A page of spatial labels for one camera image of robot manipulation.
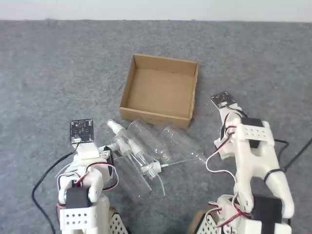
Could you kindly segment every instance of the plastic bottle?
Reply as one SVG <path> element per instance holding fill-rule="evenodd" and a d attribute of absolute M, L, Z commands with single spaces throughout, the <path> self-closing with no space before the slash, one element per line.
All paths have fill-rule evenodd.
<path fill-rule="evenodd" d="M 161 160 L 163 163 L 172 162 L 166 143 L 156 137 L 153 130 L 146 123 L 137 120 L 133 121 L 128 126 L 127 130 L 138 137 L 144 143 L 145 148 L 147 148 L 156 159 Z"/>
<path fill-rule="evenodd" d="M 116 134 L 114 141 L 119 146 L 121 154 L 128 157 L 143 175 L 147 175 L 149 179 L 155 178 L 157 172 L 153 167 L 153 158 L 145 152 L 134 135 L 112 119 L 107 121 L 107 125 Z"/>
<path fill-rule="evenodd" d="M 161 135 L 177 146 L 187 158 L 198 158 L 205 162 L 204 149 L 178 128 L 167 126 Z"/>
<path fill-rule="evenodd" d="M 147 175 L 149 179 L 155 178 L 157 172 L 154 171 L 153 159 L 134 140 L 129 139 L 128 144 L 133 153 L 131 155 L 133 163 L 140 169 L 143 175 Z"/>
<path fill-rule="evenodd" d="M 118 170 L 119 182 L 132 201 L 138 201 L 152 190 L 128 158 L 117 157 L 114 159 L 114 163 Z"/>

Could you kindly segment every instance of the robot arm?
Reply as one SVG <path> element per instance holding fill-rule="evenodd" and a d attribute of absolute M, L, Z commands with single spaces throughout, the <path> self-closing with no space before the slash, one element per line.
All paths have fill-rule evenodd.
<path fill-rule="evenodd" d="M 268 122 L 248 118 L 227 92 L 212 96 L 212 101 L 220 111 L 222 128 L 211 156 L 218 152 L 221 159 L 235 157 L 235 195 L 223 195 L 212 204 L 217 208 L 206 213 L 200 228 L 213 228 L 217 233 L 291 234 L 291 227 L 282 218 L 293 216 L 294 203 Z M 275 197 L 254 195 L 252 177 L 263 179 Z"/>
<path fill-rule="evenodd" d="M 235 157 L 237 183 L 234 193 L 238 193 L 243 210 L 250 213 L 254 208 L 250 181 L 252 177 L 259 177 L 265 180 L 273 195 L 282 200 L 283 218 L 291 218 L 294 203 L 284 172 L 279 171 L 269 123 L 244 116 L 242 109 L 227 92 L 213 96 L 212 100 L 220 111 L 224 126 L 223 137 L 227 137 L 225 136 L 227 133 L 232 133 L 231 139 L 220 151 L 220 155 L 222 159 Z M 215 141 L 217 147 L 223 140 L 221 137 L 222 133 L 220 139 Z"/>
<path fill-rule="evenodd" d="M 98 148 L 93 142 L 91 119 L 71 121 L 71 143 L 77 146 L 77 155 L 58 176 L 59 224 L 62 234 L 108 234 L 121 228 L 127 233 L 120 215 L 109 214 L 110 203 L 102 190 L 118 185 L 118 175 L 112 165 L 111 149 Z M 105 188 L 116 173 L 117 182 Z"/>

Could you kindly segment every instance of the open cardboard box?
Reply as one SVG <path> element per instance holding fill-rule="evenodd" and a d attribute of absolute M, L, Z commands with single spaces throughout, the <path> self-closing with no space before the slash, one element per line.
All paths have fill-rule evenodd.
<path fill-rule="evenodd" d="M 188 128 L 193 116 L 197 62 L 135 54 L 123 92 L 123 119 Z"/>

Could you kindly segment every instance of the red wire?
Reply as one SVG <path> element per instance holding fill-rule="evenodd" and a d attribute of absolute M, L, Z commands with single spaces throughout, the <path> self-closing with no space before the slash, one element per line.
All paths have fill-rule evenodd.
<path fill-rule="evenodd" d="M 214 203 L 210 203 L 210 202 L 208 202 L 208 204 L 209 204 L 210 206 L 218 206 L 218 204 L 214 204 Z"/>
<path fill-rule="evenodd" d="M 94 163 L 91 163 L 90 165 L 87 166 L 86 171 L 88 170 L 89 167 L 94 166 L 94 165 L 110 165 L 110 166 L 112 166 L 112 164 L 107 163 L 107 162 L 94 162 Z M 111 185 L 111 186 L 109 186 L 107 188 L 104 188 L 103 191 L 113 189 L 117 185 L 118 185 L 118 180 L 117 180 L 117 182 L 115 184 L 113 184 L 113 185 Z"/>
<path fill-rule="evenodd" d="M 80 177 L 80 179 L 77 180 L 74 184 L 79 185 L 83 181 L 83 179 L 87 176 L 87 174 L 88 174 L 88 172 L 86 172 L 82 177 Z"/>
<path fill-rule="evenodd" d="M 116 183 L 115 183 L 115 184 L 113 184 L 112 186 L 109 186 L 109 187 L 107 187 L 107 188 L 103 189 L 103 191 L 113 189 L 114 187 L 116 187 L 116 186 L 117 186 L 117 184 L 118 184 L 118 182 L 116 182 Z"/>
<path fill-rule="evenodd" d="M 217 228 L 223 227 L 229 223 L 231 223 L 234 219 L 236 219 L 237 217 L 240 217 L 242 214 L 241 213 L 237 213 L 235 215 L 233 215 L 231 218 L 229 218 L 228 220 L 226 220 L 224 223 L 221 223 L 217 226 Z"/>

